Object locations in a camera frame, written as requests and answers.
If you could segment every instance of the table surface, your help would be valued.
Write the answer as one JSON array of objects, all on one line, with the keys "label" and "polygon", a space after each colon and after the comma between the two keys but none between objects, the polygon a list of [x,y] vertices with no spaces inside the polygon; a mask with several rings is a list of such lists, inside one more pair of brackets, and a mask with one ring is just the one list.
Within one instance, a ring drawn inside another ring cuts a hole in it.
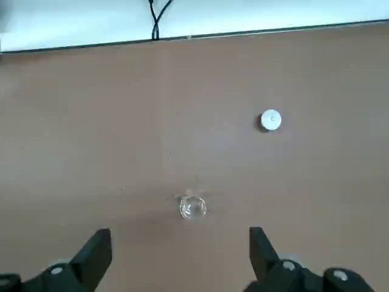
[{"label": "table surface", "polygon": [[[98,291],[242,291],[249,227],[386,291],[389,25],[7,54],[0,273],[110,227]],[[278,110],[273,133],[255,125]],[[204,221],[173,195],[205,190]]]},{"label": "table surface", "polygon": [[[164,1],[155,1],[156,11]],[[147,0],[2,0],[3,52],[147,41]],[[175,0],[160,22],[161,38],[264,32],[389,18],[386,0]]]}]

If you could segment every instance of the cable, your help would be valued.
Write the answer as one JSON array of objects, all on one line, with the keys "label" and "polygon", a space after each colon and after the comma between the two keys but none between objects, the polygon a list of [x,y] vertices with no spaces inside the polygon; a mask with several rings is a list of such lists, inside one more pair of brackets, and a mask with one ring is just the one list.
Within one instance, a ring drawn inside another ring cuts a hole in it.
[{"label": "cable", "polygon": [[159,40],[159,21],[162,18],[162,15],[164,15],[165,10],[170,6],[170,4],[173,2],[173,0],[169,0],[165,6],[162,8],[160,11],[158,18],[155,17],[154,9],[153,9],[153,0],[149,0],[150,2],[150,9],[151,9],[151,14],[153,15],[154,18],[154,27],[153,27],[153,32],[151,33],[151,39],[152,40]]},{"label": "cable", "polygon": [[150,11],[151,15],[153,16],[154,20],[154,27],[153,27],[153,33],[151,34],[151,39],[152,40],[159,40],[159,27],[158,27],[158,20],[156,13],[154,12],[154,7],[153,7],[153,0],[148,1],[150,3]]}]

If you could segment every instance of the white cap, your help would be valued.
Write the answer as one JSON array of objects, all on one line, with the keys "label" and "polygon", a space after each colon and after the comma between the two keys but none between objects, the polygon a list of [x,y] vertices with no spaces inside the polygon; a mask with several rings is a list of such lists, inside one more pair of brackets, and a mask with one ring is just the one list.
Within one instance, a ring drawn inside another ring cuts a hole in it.
[{"label": "white cap", "polygon": [[269,131],[276,130],[281,125],[281,115],[274,109],[268,109],[261,115],[262,127]]}]

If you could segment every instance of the black cable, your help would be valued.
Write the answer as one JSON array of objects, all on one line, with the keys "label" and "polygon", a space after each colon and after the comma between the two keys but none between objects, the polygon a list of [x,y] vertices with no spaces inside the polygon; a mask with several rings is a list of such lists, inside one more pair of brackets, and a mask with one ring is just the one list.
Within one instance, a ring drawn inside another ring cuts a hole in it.
[{"label": "black cable", "polygon": [[151,33],[151,38],[152,38],[153,40],[155,40],[155,39],[159,40],[159,26],[158,26],[159,21],[160,21],[160,19],[162,18],[162,15],[164,15],[165,10],[170,6],[170,4],[171,4],[172,2],[173,2],[173,0],[169,0],[169,1],[165,4],[165,6],[162,8],[162,10],[160,11],[160,13],[159,13],[159,15],[158,15],[158,18],[157,18],[156,20],[154,20],[153,32]]},{"label": "black cable", "polygon": [[154,12],[153,0],[149,0],[148,2],[150,3],[151,15],[153,16],[153,20],[154,20],[154,27],[153,27],[153,33],[151,34],[151,39],[152,40],[159,40],[158,20],[157,20],[156,13]]}]

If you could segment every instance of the transparent glass cup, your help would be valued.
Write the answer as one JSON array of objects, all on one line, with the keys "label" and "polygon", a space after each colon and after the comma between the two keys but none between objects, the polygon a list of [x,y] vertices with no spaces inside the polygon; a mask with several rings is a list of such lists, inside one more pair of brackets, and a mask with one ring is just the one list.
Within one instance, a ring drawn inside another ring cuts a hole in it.
[{"label": "transparent glass cup", "polygon": [[192,221],[207,214],[207,203],[200,196],[201,190],[196,177],[194,189],[187,189],[180,200],[180,213],[186,220]]}]

